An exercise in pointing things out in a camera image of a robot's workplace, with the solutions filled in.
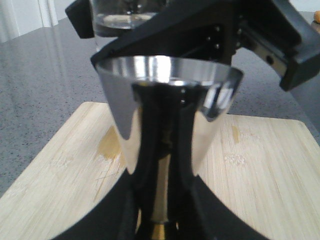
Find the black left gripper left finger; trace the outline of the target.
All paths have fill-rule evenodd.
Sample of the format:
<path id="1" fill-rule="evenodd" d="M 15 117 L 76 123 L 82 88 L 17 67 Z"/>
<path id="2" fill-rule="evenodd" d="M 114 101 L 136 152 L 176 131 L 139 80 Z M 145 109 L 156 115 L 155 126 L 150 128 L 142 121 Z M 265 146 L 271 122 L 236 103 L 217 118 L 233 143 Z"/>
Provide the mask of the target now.
<path id="1" fill-rule="evenodd" d="M 55 236 L 55 240 L 133 240 L 138 207 L 131 176 L 123 172 L 107 195 L 81 220 Z"/>

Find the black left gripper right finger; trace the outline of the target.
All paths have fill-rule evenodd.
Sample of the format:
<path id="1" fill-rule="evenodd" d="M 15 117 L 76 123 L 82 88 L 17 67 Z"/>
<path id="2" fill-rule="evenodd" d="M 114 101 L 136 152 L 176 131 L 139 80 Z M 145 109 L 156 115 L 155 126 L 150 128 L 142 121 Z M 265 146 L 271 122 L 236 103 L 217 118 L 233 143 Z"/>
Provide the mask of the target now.
<path id="1" fill-rule="evenodd" d="M 229 210 L 197 176 L 188 198 L 187 239 L 266 240 L 267 238 Z"/>

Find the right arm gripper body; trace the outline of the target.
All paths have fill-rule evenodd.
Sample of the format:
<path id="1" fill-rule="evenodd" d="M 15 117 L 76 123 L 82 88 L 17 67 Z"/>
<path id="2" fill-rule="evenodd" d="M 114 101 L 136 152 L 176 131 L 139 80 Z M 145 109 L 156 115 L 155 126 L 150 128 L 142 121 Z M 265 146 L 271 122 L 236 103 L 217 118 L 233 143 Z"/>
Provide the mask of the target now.
<path id="1" fill-rule="evenodd" d="M 266 53 L 257 52 L 254 45 L 247 48 L 278 72 L 284 91 L 319 73 L 320 35 L 288 0 L 242 0 L 239 5 L 244 35 Z"/>

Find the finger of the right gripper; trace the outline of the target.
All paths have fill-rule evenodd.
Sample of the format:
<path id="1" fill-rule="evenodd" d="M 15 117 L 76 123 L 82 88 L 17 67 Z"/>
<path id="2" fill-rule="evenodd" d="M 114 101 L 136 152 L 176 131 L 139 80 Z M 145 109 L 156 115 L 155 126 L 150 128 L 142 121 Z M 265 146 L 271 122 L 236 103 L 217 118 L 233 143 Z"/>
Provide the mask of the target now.
<path id="1" fill-rule="evenodd" d="M 137 28 L 124 33 L 91 57 L 170 56 L 229 65 L 236 52 L 238 0 L 176 0 Z"/>
<path id="2" fill-rule="evenodd" d="M 65 13 L 81 39 L 91 39 L 95 36 L 89 0 L 73 1 L 67 6 Z"/>

